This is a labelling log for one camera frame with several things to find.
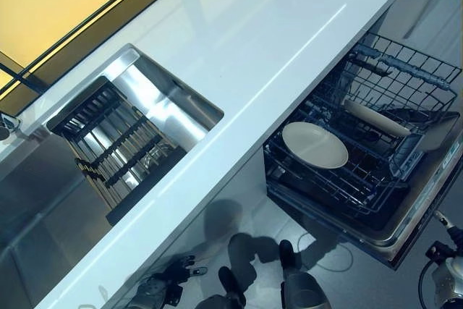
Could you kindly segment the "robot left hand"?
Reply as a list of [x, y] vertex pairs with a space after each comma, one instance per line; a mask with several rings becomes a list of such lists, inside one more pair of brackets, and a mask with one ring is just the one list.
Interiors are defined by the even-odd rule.
[[187, 255], [172, 261], [165, 270], [151, 274], [144, 282], [150, 292], [175, 287], [187, 282], [190, 278], [208, 273], [205, 266], [195, 266], [195, 256]]

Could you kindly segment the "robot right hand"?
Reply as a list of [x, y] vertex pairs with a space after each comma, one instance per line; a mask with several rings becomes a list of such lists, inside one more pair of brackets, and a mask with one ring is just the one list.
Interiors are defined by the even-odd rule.
[[434, 216], [446, 228], [451, 240], [456, 246], [456, 255], [462, 256], [462, 229], [453, 224], [441, 211], [435, 210]]

